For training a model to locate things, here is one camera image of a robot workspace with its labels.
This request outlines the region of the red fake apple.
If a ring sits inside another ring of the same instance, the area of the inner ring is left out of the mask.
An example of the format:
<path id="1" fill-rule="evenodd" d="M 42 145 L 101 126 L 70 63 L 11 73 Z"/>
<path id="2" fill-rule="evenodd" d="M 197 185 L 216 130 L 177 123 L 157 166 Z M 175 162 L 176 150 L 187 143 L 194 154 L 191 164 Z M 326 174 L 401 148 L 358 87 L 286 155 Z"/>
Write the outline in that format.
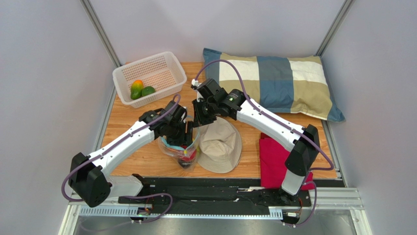
<path id="1" fill-rule="evenodd" d="M 195 157 L 196 157 L 196 152 L 193 152 L 189 156 L 181 156 L 179 158 L 179 162 L 181 162 L 181 163 L 190 163 L 190 162 L 194 161 Z"/>

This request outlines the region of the clear zip top bag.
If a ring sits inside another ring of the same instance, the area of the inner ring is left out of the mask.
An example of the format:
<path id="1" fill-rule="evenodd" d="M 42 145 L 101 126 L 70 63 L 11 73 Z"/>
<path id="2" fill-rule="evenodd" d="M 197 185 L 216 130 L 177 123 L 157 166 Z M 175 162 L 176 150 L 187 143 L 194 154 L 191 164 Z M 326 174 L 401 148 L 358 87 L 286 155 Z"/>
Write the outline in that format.
<path id="1" fill-rule="evenodd" d="M 193 121 L 193 118 L 188 115 L 185 120 Z M 172 157 L 175 162 L 185 171 L 193 171 L 197 160 L 199 158 L 200 149 L 199 149 L 199 141 L 201 137 L 201 131 L 199 127 L 193 128 L 193 142 L 191 145 L 169 145 L 166 142 L 166 137 L 159 137 L 157 139 L 158 146 L 162 153 Z M 196 152 L 196 157 L 193 162 L 190 163 L 181 163 L 179 162 L 179 158 L 181 156 L 189 156 L 193 152 Z"/>

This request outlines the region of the green fake avocado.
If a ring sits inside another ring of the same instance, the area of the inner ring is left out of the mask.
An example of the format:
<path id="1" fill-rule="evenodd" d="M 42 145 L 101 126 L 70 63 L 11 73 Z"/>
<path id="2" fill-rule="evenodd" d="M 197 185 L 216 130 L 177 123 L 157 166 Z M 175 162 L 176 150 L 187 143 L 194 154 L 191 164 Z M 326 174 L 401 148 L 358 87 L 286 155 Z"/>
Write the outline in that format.
<path id="1" fill-rule="evenodd" d="M 142 89 L 141 96 L 142 97 L 145 97 L 145 96 L 151 95 L 151 94 L 153 94 L 155 92 L 156 92 L 156 89 L 154 87 L 152 87 L 152 86 L 146 86 L 146 87 L 144 87 Z"/>

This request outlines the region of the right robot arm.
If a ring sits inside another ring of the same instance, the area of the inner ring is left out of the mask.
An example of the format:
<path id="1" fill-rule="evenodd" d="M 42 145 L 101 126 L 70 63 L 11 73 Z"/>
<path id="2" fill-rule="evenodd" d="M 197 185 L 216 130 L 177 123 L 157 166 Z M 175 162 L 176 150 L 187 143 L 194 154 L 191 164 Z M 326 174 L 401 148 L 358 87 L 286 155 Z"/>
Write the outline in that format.
<path id="1" fill-rule="evenodd" d="M 320 150 L 317 128 L 291 123 L 265 110 L 253 99 L 247 99 L 238 89 L 225 91 L 213 79 L 203 83 L 193 80 L 191 87 L 197 92 L 192 102 L 196 127 L 211 124 L 219 117 L 229 117 L 267 134 L 289 151 L 280 188 L 288 195 L 297 195 Z"/>

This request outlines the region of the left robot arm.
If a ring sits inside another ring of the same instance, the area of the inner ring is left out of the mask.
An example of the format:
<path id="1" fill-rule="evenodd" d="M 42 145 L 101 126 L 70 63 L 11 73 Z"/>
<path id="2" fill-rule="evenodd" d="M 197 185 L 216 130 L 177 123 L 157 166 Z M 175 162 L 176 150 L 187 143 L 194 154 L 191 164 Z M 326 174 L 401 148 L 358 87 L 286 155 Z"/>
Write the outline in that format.
<path id="1" fill-rule="evenodd" d="M 162 136 L 177 137 L 185 133 L 180 125 L 186 117 L 187 109 L 171 101 L 165 108 L 145 112 L 132 127 L 105 147 L 87 156 L 76 154 L 63 184 L 69 185 L 79 197 L 64 197 L 94 208 L 107 198 L 137 196 L 143 188 L 140 179 L 129 176 L 125 180 L 118 180 L 111 177 L 111 173 L 127 157 L 155 139 Z"/>

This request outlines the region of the green orange fake mango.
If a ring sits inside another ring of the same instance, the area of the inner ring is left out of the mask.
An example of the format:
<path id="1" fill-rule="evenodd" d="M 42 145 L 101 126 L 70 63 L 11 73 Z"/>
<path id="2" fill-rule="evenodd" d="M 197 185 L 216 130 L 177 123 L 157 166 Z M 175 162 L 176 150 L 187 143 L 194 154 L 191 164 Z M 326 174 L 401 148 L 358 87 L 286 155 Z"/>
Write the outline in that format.
<path id="1" fill-rule="evenodd" d="M 141 98 L 143 88 L 143 82 L 141 80 L 135 80 L 130 87 L 130 98 L 132 100 Z"/>

